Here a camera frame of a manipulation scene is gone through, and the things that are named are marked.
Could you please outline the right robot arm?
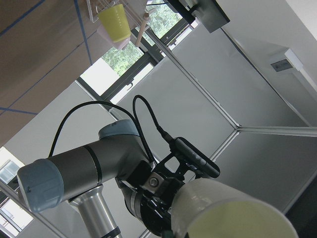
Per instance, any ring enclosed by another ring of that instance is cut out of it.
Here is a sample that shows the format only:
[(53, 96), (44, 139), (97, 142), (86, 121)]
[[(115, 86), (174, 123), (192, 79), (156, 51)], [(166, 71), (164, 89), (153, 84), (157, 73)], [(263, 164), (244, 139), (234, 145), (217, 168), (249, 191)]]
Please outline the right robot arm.
[(128, 212), (155, 235), (174, 238), (172, 201), (193, 164), (179, 151), (168, 158), (179, 161), (175, 172), (164, 162), (153, 164), (134, 122), (124, 119), (103, 127), (95, 142), (22, 167), (17, 179), (31, 212), (67, 201), (79, 210), (92, 237), (118, 238), (121, 230), (102, 196), (103, 184), (115, 179)]

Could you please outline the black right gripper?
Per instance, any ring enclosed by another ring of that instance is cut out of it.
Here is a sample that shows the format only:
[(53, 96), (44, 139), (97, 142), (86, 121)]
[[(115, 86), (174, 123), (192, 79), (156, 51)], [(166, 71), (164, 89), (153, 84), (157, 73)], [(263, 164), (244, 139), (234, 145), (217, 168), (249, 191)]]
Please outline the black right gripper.
[(185, 174), (198, 172), (198, 167), (170, 153), (152, 168), (141, 161), (127, 179), (117, 178), (125, 206), (154, 235), (173, 237), (171, 205), (177, 191), (185, 184)]

